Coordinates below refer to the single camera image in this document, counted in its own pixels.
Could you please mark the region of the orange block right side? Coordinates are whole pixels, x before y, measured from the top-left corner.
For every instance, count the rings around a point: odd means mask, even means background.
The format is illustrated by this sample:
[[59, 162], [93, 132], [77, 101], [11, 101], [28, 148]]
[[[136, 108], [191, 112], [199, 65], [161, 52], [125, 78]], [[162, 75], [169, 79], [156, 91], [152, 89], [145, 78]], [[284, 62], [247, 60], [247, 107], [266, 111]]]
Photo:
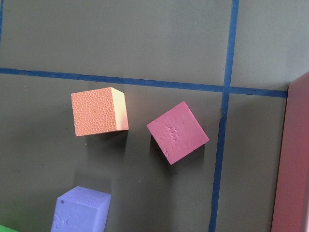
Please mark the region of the orange block right side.
[[71, 94], [76, 136], [129, 129], [123, 92], [106, 87]]

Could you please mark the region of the purple block right side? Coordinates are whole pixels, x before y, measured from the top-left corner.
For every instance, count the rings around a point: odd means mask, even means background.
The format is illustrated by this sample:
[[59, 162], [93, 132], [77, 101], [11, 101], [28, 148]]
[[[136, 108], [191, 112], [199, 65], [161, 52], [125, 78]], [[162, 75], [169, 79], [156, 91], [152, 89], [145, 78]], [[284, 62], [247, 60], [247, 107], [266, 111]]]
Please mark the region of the purple block right side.
[[56, 200], [52, 232], [103, 232], [112, 196], [76, 186]]

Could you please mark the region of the pink plastic tray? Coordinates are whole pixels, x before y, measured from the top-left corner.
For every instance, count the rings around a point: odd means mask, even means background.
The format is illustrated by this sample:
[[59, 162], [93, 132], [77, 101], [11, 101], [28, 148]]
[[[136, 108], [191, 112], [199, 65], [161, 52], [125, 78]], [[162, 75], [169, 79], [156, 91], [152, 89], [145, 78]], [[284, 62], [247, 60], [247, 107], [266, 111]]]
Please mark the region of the pink plastic tray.
[[309, 74], [288, 87], [271, 230], [309, 230]]

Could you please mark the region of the green foam block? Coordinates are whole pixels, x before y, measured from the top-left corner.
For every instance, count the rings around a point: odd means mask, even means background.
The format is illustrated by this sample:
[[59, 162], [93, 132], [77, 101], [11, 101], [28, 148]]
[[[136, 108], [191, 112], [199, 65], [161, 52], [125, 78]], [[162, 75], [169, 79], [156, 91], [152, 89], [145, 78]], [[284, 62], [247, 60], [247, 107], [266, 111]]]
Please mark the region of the green foam block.
[[0, 225], [0, 232], [18, 232], [16, 230], [13, 230], [11, 228], [8, 228], [8, 227], [5, 227], [5, 226], [2, 226]]

